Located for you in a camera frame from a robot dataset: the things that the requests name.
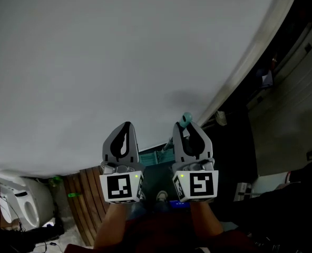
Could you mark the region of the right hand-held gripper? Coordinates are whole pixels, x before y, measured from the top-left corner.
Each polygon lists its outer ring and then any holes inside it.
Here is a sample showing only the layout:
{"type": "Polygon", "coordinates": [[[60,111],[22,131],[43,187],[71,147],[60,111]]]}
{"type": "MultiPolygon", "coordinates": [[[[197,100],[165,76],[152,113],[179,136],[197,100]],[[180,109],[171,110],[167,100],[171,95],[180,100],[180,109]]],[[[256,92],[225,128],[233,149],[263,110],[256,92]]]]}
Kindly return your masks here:
{"type": "Polygon", "coordinates": [[[173,150],[175,162],[173,165],[173,184],[181,202],[208,201],[217,196],[219,171],[214,169],[212,159],[212,142],[207,134],[196,123],[188,125],[189,155],[198,162],[184,163],[183,128],[179,122],[173,127],[173,150]]]}

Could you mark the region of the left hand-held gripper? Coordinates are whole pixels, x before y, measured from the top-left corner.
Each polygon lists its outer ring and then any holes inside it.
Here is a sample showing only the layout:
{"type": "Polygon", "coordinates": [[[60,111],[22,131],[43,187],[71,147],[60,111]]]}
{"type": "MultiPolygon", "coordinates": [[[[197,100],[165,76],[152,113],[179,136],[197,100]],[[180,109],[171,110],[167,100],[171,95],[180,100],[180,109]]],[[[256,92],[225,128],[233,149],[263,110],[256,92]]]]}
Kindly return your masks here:
{"type": "Polygon", "coordinates": [[[108,203],[135,203],[141,199],[145,166],[139,163],[138,142],[134,126],[124,122],[103,143],[100,165],[101,187],[108,203]],[[127,155],[130,162],[120,160],[127,155]]]}

